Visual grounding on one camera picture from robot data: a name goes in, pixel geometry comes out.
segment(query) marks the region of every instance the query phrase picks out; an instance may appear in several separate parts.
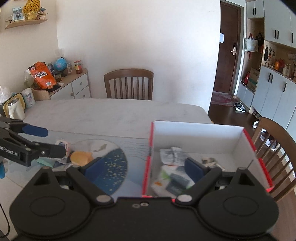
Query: globe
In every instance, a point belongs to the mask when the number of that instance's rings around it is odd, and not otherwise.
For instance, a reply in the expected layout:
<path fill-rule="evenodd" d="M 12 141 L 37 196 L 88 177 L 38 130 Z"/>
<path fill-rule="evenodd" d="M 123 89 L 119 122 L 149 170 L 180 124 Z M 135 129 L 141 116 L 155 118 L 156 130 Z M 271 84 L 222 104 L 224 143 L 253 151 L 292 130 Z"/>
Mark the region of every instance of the globe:
<path fill-rule="evenodd" d="M 64 58 L 59 58 L 55 64 L 54 68 L 58 71 L 63 71 L 64 69 L 67 68 L 67 61 Z"/>

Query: hanging bag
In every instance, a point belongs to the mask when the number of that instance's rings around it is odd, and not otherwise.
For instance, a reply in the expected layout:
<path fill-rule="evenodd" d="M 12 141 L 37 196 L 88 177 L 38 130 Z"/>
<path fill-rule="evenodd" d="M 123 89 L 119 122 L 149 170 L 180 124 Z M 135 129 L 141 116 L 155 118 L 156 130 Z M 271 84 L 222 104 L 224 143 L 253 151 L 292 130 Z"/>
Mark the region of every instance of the hanging bag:
<path fill-rule="evenodd" d="M 258 52 L 258 40 L 255 40 L 253 38 L 252 33 L 250 33 L 250 36 L 244 40 L 245 43 L 245 51 L 248 52 Z"/>

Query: paper notice on door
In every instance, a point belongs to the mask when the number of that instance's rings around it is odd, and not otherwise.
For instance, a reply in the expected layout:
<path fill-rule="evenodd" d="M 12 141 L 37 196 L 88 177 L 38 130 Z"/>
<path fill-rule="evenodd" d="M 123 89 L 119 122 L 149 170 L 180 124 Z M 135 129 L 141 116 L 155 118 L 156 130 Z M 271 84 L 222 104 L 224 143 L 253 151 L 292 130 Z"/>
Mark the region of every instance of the paper notice on door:
<path fill-rule="evenodd" d="M 224 43 L 224 34 L 220 33 L 220 43 Z"/>

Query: picture frame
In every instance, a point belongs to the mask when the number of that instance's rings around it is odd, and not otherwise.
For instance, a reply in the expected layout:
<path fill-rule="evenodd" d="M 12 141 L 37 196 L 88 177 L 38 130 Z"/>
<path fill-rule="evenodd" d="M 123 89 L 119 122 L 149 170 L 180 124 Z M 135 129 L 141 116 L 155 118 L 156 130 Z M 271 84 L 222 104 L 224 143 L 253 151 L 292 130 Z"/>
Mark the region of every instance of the picture frame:
<path fill-rule="evenodd" d="M 12 8 L 12 20 L 15 21 L 23 21 L 25 20 L 25 16 L 22 11 L 23 7 L 13 7 Z"/>

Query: brown wooden door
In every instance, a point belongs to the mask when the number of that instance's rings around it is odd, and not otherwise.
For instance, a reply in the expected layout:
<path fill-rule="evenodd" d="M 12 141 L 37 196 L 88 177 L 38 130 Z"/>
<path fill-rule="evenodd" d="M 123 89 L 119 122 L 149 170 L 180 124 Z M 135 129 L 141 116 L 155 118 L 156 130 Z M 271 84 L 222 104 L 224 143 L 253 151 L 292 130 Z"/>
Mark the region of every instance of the brown wooden door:
<path fill-rule="evenodd" d="M 224 43 L 220 43 L 214 91 L 231 93 L 234 81 L 234 69 L 237 66 L 237 54 L 231 51 L 235 46 L 238 50 L 240 36 L 240 8 L 221 2 L 221 33 Z"/>

